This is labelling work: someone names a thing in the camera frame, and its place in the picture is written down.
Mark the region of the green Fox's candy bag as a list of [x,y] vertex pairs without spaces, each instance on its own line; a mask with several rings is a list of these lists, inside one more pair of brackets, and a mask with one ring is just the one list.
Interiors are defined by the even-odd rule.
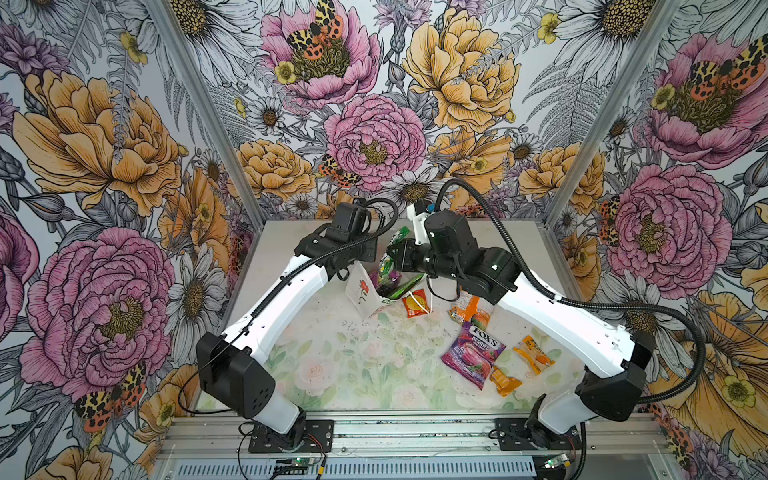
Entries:
[[378,271],[381,276],[384,276],[391,271],[395,271],[395,256],[400,244],[408,237],[410,229],[408,227],[401,227],[391,237],[389,243],[386,246],[385,252],[382,255]]

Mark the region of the orange mango snack packet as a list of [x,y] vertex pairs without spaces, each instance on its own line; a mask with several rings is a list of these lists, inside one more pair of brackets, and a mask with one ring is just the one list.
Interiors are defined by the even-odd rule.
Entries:
[[494,306],[487,300],[461,290],[458,299],[448,310],[450,318],[459,323],[469,322],[485,331],[488,328]]

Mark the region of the small red snack packet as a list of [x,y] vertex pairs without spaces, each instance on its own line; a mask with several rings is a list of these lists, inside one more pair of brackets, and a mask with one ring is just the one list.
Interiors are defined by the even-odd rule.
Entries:
[[409,319],[432,312],[428,296],[424,289],[413,290],[403,296],[402,302]]

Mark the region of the white floral paper bag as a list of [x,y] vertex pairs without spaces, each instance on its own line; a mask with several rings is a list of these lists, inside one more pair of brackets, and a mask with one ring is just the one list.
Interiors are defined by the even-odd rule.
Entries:
[[369,275],[366,265],[355,262],[349,268],[345,295],[351,302],[359,318],[365,320],[396,302],[395,293],[403,293],[403,288],[413,278],[412,274],[400,274],[388,296],[380,296],[377,285]]

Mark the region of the purple Fox's candy bag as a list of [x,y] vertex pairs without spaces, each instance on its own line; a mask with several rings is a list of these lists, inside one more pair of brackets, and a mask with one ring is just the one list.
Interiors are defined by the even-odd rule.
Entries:
[[496,360],[506,345],[477,327],[464,322],[459,335],[441,356],[442,362],[483,390]]

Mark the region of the orange wrapper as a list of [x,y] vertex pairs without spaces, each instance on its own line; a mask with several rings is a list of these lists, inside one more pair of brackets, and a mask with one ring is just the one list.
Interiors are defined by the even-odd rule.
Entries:
[[513,351],[528,364],[533,376],[539,376],[555,364],[555,361],[539,347],[531,335],[518,342],[513,347]]

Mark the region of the purple snack packet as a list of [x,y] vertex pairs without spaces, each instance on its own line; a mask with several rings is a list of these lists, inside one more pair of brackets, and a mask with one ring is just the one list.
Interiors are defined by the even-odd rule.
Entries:
[[399,285],[401,273],[397,271],[391,271],[390,273],[381,276],[378,270],[372,270],[369,272],[369,277],[376,290],[387,290],[394,289]]

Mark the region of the green Lays chips bag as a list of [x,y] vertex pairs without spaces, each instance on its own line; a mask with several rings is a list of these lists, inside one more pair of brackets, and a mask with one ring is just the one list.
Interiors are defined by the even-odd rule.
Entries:
[[397,284],[392,288],[392,291],[389,292],[385,298],[388,300],[397,300],[402,298],[411,292],[424,278],[424,274],[418,274],[411,276],[410,278],[401,276]]

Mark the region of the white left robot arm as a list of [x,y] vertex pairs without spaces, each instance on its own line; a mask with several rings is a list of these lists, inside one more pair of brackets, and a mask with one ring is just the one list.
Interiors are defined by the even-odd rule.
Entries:
[[265,363],[276,341],[303,305],[330,280],[357,262],[375,259],[378,238],[398,219],[389,200],[355,199],[333,219],[302,238],[281,275],[223,333],[203,335],[196,345],[202,391],[240,417],[291,442],[301,440],[304,411],[276,389]]

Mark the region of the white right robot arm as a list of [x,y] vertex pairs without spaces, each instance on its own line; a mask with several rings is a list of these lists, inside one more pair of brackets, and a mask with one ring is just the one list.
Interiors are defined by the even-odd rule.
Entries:
[[631,416],[646,385],[651,337],[539,292],[521,261],[509,250],[479,247],[467,219],[452,211],[431,212],[417,203],[407,217],[412,237],[388,249],[397,270],[453,279],[467,293],[532,323],[583,362],[578,385],[535,403],[526,422],[530,434],[565,434],[594,418],[623,422]]

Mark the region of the small orange snack packet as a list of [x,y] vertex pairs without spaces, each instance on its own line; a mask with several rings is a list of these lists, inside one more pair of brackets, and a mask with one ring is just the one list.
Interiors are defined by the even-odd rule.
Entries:
[[507,397],[522,386],[522,382],[514,377],[507,376],[499,367],[493,366],[489,375],[497,392],[502,397]]

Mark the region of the green circuit board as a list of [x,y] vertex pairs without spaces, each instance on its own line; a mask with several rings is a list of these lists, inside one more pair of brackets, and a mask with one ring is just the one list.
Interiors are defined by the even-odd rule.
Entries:
[[321,478],[325,473],[327,458],[289,458],[277,460],[272,471],[271,479],[280,476],[314,474]]

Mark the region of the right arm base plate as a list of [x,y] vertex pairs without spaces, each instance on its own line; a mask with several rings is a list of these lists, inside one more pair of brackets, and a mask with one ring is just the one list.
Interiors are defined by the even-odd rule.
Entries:
[[496,418],[488,436],[497,442],[501,451],[575,452],[582,446],[580,431],[576,427],[565,434],[556,434],[537,421],[520,416]]

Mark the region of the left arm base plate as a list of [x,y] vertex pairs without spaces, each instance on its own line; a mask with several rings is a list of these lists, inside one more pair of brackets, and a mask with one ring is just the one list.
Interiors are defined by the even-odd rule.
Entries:
[[250,434],[251,454],[330,453],[335,422],[330,419],[302,420],[286,434],[256,422]]

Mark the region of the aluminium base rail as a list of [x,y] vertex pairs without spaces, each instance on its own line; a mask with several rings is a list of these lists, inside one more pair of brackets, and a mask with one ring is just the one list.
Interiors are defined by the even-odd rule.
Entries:
[[269,479],[277,460],[327,458],[321,478],[285,479],[680,479],[674,455],[648,414],[623,423],[576,425],[582,446],[501,451],[494,420],[520,411],[325,411],[307,420],[335,422],[330,453],[251,454],[255,423],[232,414],[182,419],[161,448],[155,479]]

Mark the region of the aluminium frame post left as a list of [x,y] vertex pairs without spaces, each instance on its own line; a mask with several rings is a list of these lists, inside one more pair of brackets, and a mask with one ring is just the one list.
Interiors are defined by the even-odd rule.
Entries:
[[187,46],[171,5],[167,1],[149,1],[147,9],[170,54],[174,70],[185,84],[196,111],[200,114],[205,129],[240,195],[251,225],[260,234],[265,224],[264,214],[237,159],[235,148],[210,96],[205,78],[197,67],[196,57]]

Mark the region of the aluminium frame post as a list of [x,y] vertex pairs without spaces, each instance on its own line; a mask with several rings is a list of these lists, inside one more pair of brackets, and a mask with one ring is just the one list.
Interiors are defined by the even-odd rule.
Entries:
[[265,224],[264,214],[237,159],[235,148],[210,96],[205,78],[197,67],[196,57],[187,46],[171,5],[167,1],[149,1],[147,9],[170,54],[174,70],[185,84],[196,111],[200,114],[205,129],[240,195],[251,225],[260,234]]
[[671,25],[681,4],[682,1],[678,0],[656,2],[635,46],[630,50],[626,65],[618,69],[615,82],[601,104],[574,163],[543,216],[543,225],[546,229],[550,231],[554,229],[557,217],[569,203],[580,180],[598,152],[607,130],[620,113],[621,101],[630,94],[650,57],[658,50],[662,37]]

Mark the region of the aluminium frame post right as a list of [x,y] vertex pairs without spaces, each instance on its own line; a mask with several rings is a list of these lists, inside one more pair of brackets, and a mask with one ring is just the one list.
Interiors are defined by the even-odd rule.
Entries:
[[569,203],[580,180],[598,152],[607,130],[620,113],[621,101],[630,94],[650,57],[658,50],[662,37],[671,25],[681,4],[682,1],[678,0],[656,2],[635,46],[630,50],[626,65],[618,69],[615,82],[601,104],[574,163],[543,216],[543,225],[546,229],[550,231],[554,229],[557,217]]

